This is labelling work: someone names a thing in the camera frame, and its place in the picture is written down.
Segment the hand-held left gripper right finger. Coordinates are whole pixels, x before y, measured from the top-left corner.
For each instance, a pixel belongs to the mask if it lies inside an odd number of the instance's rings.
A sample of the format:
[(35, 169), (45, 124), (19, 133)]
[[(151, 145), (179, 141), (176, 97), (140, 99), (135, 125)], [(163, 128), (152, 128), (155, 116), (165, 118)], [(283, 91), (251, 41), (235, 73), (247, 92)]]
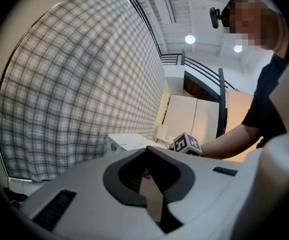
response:
[(161, 188), (167, 216), (147, 233), (231, 235), (256, 174), (256, 152), (244, 162), (216, 160), (148, 146), (147, 168)]

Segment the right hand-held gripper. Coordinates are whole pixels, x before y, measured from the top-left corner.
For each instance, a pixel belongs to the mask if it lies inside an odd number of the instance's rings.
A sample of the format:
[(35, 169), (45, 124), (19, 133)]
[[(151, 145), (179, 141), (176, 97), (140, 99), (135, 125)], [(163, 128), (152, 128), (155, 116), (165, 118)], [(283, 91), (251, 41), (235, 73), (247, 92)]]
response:
[(169, 145), (169, 149), (178, 153), (198, 157), (202, 154), (202, 149), (197, 139), (185, 132), (173, 140), (173, 143)]

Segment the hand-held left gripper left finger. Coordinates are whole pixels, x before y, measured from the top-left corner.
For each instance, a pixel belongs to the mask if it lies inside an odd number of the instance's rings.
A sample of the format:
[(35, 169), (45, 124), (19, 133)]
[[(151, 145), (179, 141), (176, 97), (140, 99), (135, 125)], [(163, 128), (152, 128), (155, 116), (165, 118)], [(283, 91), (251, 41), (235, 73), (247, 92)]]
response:
[(20, 212), (48, 239), (161, 240), (136, 187), (152, 156), (167, 153), (148, 146), (79, 163), (31, 194)]

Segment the white tankless toilet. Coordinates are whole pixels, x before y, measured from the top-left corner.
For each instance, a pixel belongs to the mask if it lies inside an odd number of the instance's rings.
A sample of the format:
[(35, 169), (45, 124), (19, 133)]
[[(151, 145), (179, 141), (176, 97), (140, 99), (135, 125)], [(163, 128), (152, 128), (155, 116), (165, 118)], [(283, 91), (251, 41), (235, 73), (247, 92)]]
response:
[(111, 133), (107, 139), (107, 152), (105, 156), (114, 156), (132, 150), (155, 146), (166, 149), (164, 144), (159, 144), (137, 133)]

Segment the person's right forearm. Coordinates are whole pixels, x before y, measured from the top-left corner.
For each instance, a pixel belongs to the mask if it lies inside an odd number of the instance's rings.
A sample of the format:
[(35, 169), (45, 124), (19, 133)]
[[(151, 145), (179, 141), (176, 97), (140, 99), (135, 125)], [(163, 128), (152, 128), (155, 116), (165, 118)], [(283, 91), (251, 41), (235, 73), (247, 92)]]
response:
[(201, 145), (202, 157), (224, 160), (244, 152), (261, 137), (256, 127), (240, 124), (218, 138)]

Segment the white toilet with tank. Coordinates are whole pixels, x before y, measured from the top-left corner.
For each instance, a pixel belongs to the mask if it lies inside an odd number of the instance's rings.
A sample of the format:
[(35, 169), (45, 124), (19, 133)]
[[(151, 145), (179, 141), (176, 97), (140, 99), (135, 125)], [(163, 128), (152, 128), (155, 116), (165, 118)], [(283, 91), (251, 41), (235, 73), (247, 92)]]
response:
[(168, 127), (166, 125), (159, 125), (156, 133), (157, 143), (164, 144), (169, 147), (174, 142), (174, 137), (168, 135)]

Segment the white partition board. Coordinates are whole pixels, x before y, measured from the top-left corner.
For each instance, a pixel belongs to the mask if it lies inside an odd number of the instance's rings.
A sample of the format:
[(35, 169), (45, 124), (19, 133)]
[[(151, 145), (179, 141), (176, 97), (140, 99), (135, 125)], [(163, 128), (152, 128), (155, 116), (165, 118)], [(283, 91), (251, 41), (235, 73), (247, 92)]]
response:
[(163, 120), (167, 135), (176, 138), (183, 133), (191, 134), (196, 107), (197, 98), (172, 94)]
[(219, 104), (197, 99), (191, 135), (200, 145), (214, 140), (217, 136)]

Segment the black metal railing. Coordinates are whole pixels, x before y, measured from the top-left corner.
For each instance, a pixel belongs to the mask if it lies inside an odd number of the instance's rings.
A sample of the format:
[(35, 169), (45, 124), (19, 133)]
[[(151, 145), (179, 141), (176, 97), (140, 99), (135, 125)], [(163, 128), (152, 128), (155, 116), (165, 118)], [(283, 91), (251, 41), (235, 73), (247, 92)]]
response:
[(215, 102), (218, 104), (216, 137), (223, 135), (227, 126), (226, 89), (236, 90), (225, 80), (224, 71), (218, 68), (214, 71), (201, 62), (186, 56), (186, 50), (181, 53), (160, 55), (164, 66), (184, 66), (183, 90), (194, 98)]

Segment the black yellow backpack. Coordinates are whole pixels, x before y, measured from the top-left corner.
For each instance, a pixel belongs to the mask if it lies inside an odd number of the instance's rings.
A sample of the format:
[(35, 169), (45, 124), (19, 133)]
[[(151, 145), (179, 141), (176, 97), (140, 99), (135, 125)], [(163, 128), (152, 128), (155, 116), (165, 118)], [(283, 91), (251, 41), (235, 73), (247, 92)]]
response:
[(13, 192), (7, 187), (3, 188), (3, 192), (7, 196), (9, 204), (16, 209), (19, 209), (20, 205), (28, 198), (27, 195)]

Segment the person's black clothing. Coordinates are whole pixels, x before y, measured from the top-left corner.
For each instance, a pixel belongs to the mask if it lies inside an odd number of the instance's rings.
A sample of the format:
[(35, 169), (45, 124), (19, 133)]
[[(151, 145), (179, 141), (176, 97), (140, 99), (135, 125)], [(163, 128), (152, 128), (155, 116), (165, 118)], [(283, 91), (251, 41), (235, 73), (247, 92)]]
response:
[(270, 139), (286, 133), (286, 128), (270, 100), (270, 94), (278, 86), (289, 63), (289, 49), (284, 58), (274, 54), (260, 72), (250, 108), (242, 125), (259, 129), (262, 140), (257, 148), (262, 148)]

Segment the grey plaid curtain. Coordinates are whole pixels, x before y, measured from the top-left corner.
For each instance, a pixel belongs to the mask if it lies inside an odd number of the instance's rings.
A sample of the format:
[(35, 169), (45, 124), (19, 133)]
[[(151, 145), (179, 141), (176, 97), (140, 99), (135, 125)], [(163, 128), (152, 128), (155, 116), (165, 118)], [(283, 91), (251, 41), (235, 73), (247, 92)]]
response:
[(0, 86), (7, 174), (52, 180), (101, 158), (109, 134), (151, 138), (165, 75), (128, 0), (64, 0), (24, 35)]

